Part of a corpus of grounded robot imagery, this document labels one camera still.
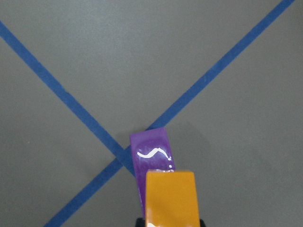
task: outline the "top face of orange block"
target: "top face of orange block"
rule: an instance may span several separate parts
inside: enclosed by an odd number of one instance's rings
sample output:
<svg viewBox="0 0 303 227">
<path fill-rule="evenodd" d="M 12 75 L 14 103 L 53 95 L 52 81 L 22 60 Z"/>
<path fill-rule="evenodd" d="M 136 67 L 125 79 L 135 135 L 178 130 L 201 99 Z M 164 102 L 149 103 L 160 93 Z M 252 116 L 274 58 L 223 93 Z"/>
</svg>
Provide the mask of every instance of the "top face of orange block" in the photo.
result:
<svg viewBox="0 0 303 227">
<path fill-rule="evenodd" d="M 146 174 L 146 227 L 200 227 L 194 173 Z"/>
</svg>

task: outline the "orange block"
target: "orange block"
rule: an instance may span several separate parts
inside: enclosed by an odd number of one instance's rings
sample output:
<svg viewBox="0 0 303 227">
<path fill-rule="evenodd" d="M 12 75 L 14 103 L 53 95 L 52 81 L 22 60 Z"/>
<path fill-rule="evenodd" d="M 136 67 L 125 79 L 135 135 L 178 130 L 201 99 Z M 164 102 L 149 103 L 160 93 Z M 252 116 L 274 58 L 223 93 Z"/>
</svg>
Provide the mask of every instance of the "orange block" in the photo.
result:
<svg viewBox="0 0 303 227">
<path fill-rule="evenodd" d="M 146 227 L 200 227 L 194 173 L 148 171 Z"/>
</svg>

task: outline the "purple rectangular box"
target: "purple rectangular box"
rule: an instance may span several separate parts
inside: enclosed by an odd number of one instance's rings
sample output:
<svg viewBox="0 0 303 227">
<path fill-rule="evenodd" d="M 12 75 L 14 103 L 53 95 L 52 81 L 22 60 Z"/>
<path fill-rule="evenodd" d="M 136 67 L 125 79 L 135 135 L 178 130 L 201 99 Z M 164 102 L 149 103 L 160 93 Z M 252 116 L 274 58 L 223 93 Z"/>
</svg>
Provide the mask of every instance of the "purple rectangular box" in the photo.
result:
<svg viewBox="0 0 303 227">
<path fill-rule="evenodd" d="M 165 128 L 139 132 L 130 136 L 132 158 L 145 217 L 146 173 L 149 169 L 174 170 L 169 139 Z"/>
</svg>

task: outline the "blue line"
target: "blue line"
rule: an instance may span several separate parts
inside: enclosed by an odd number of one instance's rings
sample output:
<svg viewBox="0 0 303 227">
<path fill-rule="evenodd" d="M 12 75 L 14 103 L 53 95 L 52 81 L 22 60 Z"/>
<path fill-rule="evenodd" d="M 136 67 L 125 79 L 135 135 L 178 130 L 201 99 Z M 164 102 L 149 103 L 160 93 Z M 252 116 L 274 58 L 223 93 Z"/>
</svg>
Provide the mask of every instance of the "blue line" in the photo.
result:
<svg viewBox="0 0 303 227">
<path fill-rule="evenodd" d="M 231 48 L 211 69 L 174 102 L 149 129 L 165 126 L 171 121 L 200 91 L 202 91 L 220 72 L 222 72 L 242 51 L 245 50 L 294 0 L 281 1 L 250 32 L 248 32 L 233 48 Z"/>
<path fill-rule="evenodd" d="M 66 204 L 44 227 L 61 226 L 73 215 L 96 191 L 98 191 L 120 169 L 122 164 L 115 158 L 101 173 L 86 185 L 68 204 Z"/>
<path fill-rule="evenodd" d="M 57 81 L 53 75 L 28 51 L 28 49 L 0 21 L 0 36 L 34 71 L 34 73 L 68 106 L 68 108 L 91 130 L 95 136 L 116 156 L 116 158 L 134 175 L 134 166 L 130 153 L 93 118 L 90 113 Z"/>
</svg>

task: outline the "gray surface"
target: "gray surface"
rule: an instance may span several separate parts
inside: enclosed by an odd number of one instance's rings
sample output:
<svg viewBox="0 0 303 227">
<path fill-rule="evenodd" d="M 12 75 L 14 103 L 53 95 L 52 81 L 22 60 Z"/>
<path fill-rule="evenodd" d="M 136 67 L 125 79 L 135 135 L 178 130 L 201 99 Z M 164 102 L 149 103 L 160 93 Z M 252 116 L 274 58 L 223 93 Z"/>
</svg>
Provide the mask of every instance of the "gray surface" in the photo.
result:
<svg viewBox="0 0 303 227">
<path fill-rule="evenodd" d="M 279 1 L 8 1 L 0 20 L 124 147 Z M 208 227 L 303 222 L 303 4 L 168 125 Z M 0 40 L 3 226 L 42 226 L 114 156 Z M 133 226 L 125 168 L 63 226 Z"/>
</svg>

